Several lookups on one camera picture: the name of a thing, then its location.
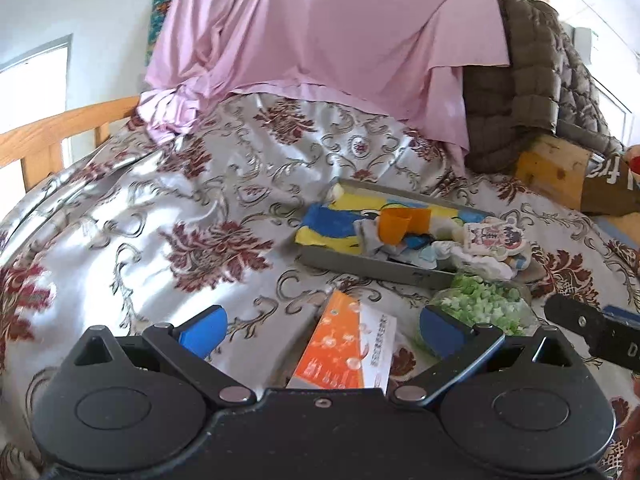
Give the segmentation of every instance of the pink sheet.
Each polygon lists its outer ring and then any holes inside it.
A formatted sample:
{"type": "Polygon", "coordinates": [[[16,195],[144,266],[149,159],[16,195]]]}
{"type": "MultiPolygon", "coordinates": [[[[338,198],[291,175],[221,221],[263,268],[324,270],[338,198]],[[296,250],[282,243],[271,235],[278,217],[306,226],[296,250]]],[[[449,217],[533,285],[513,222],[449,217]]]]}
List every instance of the pink sheet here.
{"type": "Polygon", "coordinates": [[[462,67],[506,65],[496,0],[173,0],[138,111],[162,141],[229,92],[338,102],[468,149],[462,67]]]}

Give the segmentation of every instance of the screw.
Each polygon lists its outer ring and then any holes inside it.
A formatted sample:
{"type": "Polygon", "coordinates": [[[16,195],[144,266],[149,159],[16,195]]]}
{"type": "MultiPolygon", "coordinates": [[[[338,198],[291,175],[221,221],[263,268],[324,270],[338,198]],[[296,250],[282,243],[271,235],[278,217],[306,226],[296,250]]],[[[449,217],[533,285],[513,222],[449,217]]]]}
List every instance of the screw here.
{"type": "Polygon", "coordinates": [[[332,405],[331,400],[329,399],[316,399],[316,402],[314,402],[314,404],[316,405],[316,408],[330,408],[332,405]]]}
{"type": "Polygon", "coordinates": [[[244,386],[227,386],[220,390],[218,396],[225,402],[239,404],[240,402],[247,402],[251,399],[251,390],[244,386]]]}
{"type": "Polygon", "coordinates": [[[400,386],[394,391],[394,395],[404,402],[420,402],[427,397],[427,392],[420,386],[400,386]]]}

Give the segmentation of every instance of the wooden headboard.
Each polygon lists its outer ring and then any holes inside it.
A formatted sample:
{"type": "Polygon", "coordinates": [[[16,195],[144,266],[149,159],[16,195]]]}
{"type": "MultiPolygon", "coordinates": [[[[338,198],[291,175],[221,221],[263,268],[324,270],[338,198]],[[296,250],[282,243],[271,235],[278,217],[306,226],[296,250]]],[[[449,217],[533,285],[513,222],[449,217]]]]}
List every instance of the wooden headboard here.
{"type": "Polygon", "coordinates": [[[63,169],[61,142],[93,130],[95,145],[109,138],[109,124],[133,114],[138,97],[125,97],[69,110],[0,134],[0,168],[22,161],[24,189],[30,190],[51,173],[63,169]]]}

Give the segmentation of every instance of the brown puffer jacket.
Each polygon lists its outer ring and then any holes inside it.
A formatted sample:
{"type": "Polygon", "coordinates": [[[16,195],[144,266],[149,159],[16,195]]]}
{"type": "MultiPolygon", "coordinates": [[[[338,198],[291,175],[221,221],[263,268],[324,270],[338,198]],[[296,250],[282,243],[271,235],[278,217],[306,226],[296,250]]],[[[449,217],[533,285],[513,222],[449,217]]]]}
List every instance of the brown puffer jacket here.
{"type": "Polygon", "coordinates": [[[466,166],[479,173],[507,171],[540,134],[556,134],[605,156],[621,151],[556,11],[535,0],[498,3],[511,66],[464,69],[466,166]]]}

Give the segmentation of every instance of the orange box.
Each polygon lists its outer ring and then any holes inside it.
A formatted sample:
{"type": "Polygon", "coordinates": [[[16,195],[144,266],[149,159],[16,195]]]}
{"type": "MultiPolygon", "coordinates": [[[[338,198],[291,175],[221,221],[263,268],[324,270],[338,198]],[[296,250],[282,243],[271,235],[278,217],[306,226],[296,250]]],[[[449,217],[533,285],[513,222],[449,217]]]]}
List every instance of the orange box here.
{"type": "Polygon", "coordinates": [[[381,388],[393,357],[396,318],[334,292],[287,388],[381,388]]]}

